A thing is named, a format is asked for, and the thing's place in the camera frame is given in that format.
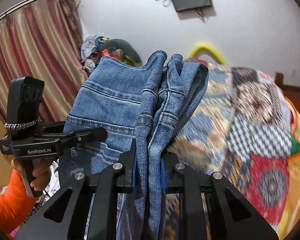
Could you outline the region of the person's left hand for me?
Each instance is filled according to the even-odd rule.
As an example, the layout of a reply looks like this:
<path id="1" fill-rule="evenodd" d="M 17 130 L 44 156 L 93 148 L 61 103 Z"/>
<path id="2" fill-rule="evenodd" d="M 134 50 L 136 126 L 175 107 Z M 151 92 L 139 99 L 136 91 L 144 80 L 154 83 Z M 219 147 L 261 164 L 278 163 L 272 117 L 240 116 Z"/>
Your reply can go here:
<path id="1" fill-rule="evenodd" d="M 51 180 L 51 171 L 50 166 L 52 164 L 51 159 L 40 159 L 34 165 L 32 175 L 34 180 L 27 182 L 26 172 L 24 171 L 24 166 L 16 158 L 13 158 L 11 161 L 12 167 L 18 172 L 21 176 L 25 189 L 27 193 L 30 193 L 31 189 L 34 189 L 36 192 L 42 192 Z"/>

